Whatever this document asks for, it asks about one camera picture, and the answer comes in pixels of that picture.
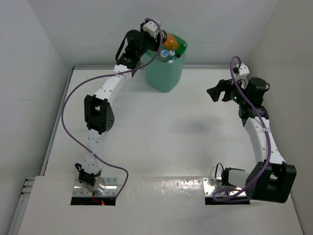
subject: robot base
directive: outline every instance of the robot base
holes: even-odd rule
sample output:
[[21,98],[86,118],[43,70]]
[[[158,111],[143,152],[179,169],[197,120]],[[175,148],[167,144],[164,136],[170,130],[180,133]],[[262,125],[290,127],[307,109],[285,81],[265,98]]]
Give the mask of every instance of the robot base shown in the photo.
[[70,204],[115,206],[117,178],[99,177],[99,180],[100,183],[95,184],[94,188],[90,188],[90,186],[76,178]]
[[[221,182],[218,182],[214,177],[205,177],[203,178],[203,189],[204,189],[204,197],[205,197],[205,204],[206,205],[250,205],[249,201],[245,202],[217,202],[213,199],[213,193],[216,190],[221,190],[224,188],[229,188],[229,187],[224,187],[222,186]],[[224,195],[220,195],[220,197],[227,197],[228,195],[225,193]],[[247,199],[246,194],[243,192],[240,195],[238,195],[235,200],[238,199]]]

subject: white table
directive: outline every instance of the white table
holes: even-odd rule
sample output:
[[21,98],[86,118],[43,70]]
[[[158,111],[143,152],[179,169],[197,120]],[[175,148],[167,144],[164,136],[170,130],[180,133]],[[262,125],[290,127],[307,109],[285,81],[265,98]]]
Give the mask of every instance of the white table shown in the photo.
[[[74,70],[69,91],[87,78],[111,70]],[[137,72],[112,105],[115,124],[100,156],[125,167],[130,178],[116,206],[70,206],[85,150],[58,124],[44,176],[35,180],[19,235],[285,235],[302,234],[289,197],[285,204],[206,206],[202,176],[213,176],[218,162],[251,171],[249,136],[234,102],[214,103],[206,89],[228,79],[221,69],[184,69],[169,93],[160,93]],[[69,101],[65,122],[87,143],[83,100],[105,79],[81,87]],[[123,171],[103,168],[125,179]]]

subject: metal mounting plate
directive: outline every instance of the metal mounting plate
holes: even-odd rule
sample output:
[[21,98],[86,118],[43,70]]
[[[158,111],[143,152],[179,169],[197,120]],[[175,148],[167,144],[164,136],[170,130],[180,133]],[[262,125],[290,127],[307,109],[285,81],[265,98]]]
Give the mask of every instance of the metal mounting plate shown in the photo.
[[[225,187],[222,186],[221,182],[216,181],[215,177],[203,177],[203,189],[204,189],[204,197],[205,197],[205,203],[206,205],[222,205],[224,203],[215,203],[213,199],[213,193],[217,190],[224,189]],[[236,191],[230,192],[229,194],[220,194],[219,197],[227,197],[234,195]],[[236,198],[238,199],[245,199],[246,193],[243,192],[239,194]],[[243,203],[225,203],[225,204],[250,204],[248,201]]]
[[[117,178],[116,177],[102,177],[105,182],[105,189],[102,194],[97,194],[96,197],[115,197],[117,189]],[[78,178],[75,179],[72,197],[92,197],[94,192],[93,188],[81,182]]]

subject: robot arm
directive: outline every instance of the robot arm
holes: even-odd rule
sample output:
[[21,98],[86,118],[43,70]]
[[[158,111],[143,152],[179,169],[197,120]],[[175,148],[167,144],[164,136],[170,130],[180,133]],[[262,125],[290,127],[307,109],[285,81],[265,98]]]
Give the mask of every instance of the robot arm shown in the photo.
[[[167,33],[161,32],[162,43],[167,39]],[[119,54],[127,40],[125,52]],[[157,25],[146,20],[141,24],[140,31],[131,30],[127,32],[120,48],[115,56],[116,65],[113,73],[115,76],[109,77],[107,81],[93,95],[87,95],[84,100],[85,122],[88,128],[88,148],[93,153],[102,151],[102,139],[114,124],[114,114],[111,105],[123,85],[135,74],[135,68],[141,56],[148,50],[157,51],[160,45],[160,36]],[[75,164],[79,171],[79,180],[93,186],[95,177],[101,173],[101,164],[96,158],[87,153],[83,164]]]
[[[242,79],[249,74],[246,65],[241,64],[234,69],[236,81],[241,87]],[[261,78],[251,78],[246,88],[241,88],[245,96],[253,103],[264,121],[270,138],[271,158],[270,164],[263,172],[255,185],[246,191],[248,199],[285,203],[296,177],[296,169],[293,165],[288,165],[280,155],[274,138],[269,131],[269,116],[264,106],[262,106],[263,95],[269,90],[269,84]],[[234,86],[232,80],[220,80],[214,88],[207,92],[214,102],[218,101],[221,92],[225,92],[222,101],[233,100],[239,104],[239,117],[243,126],[248,132],[253,146],[256,166],[249,174],[241,169],[225,168],[222,172],[222,186],[226,188],[245,187],[261,170],[267,158],[268,144],[265,131],[260,120],[257,118],[251,107],[244,101]]]

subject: green trash bin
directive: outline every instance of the green trash bin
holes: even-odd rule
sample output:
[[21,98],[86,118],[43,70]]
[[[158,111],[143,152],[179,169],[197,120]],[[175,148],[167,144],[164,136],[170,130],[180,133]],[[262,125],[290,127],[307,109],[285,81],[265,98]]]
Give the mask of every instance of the green trash bin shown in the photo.
[[[171,91],[179,82],[182,67],[184,64],[187,43],[180,37],[172,34],[179,45],[185,44],[185,48],[179,48],[180,58],[173,63],[164,63],[159,60],[154,60],[150,65],[145,67],[147,83],[162,92]],[[142,62],[149,62],[154,56],[154,52],[148,51],[142,56]]]

